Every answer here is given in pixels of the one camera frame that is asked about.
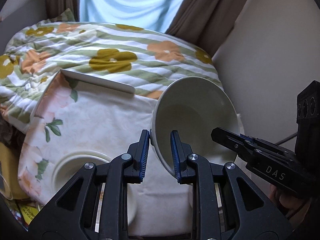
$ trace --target camera lens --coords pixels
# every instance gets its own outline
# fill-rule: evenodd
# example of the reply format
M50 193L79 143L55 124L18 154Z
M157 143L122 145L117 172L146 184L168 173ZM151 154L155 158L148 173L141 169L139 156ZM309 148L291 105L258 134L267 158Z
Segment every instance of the camera lens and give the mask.
M300 117L300 115L301 115L301 105L300 104L298 105L297 114L298 114L298 117Z
M307 103L307 100L305 100L302 106L302 114L304 118L307 117L307 113L308 113L308 103Z
M310 112L311 112L311 114L314 114L315 110L316 110L316 102L315 102L314 98L311 98L311 101L310 101Z

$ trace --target white bowl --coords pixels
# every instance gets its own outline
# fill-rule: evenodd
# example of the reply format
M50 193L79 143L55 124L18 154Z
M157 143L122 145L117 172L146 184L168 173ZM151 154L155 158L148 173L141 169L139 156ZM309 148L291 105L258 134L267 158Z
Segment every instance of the white bowl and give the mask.
M95 151L82 151L68 154L56 164L53 170L51 180L53 195L87 162L100 165L111 162L111 158ZM137 200L130 185L128 185L127 192L128 225L130 225L137 212Z
M236 153L211 139L212 129L222 127L240 134L236 111L228 96L213 82L185 77L160 96L151 121L151 144L165 169L174 176L170 133L178 130L182 142L211 163L224 165Z

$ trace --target light blue fabric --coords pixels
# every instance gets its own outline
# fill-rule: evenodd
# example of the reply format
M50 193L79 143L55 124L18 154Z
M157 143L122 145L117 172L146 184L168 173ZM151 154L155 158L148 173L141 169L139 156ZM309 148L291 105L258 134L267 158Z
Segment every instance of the light blue fabric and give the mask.
M80 21L133 25L164 33L183 0L80 0Z

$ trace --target bedding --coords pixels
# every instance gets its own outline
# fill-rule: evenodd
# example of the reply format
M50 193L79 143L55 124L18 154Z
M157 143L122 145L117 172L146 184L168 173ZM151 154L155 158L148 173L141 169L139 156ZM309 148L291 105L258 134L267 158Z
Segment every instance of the bedding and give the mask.
M16 33L0 56L3 118L26 133L32 110L60 69L126 83L135 94L154 99L186 76L206 78L222 89L202 49L134 26L78 23L68 9ZM75 92L70 96L77 101Z

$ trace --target gray headboard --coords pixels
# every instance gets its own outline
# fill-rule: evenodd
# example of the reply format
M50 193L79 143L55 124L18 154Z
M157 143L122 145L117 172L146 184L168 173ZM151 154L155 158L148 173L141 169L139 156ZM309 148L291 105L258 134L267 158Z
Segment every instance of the gray headboard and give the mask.
M44 0L32 0L0 22L0 55L18 31L47 19Z

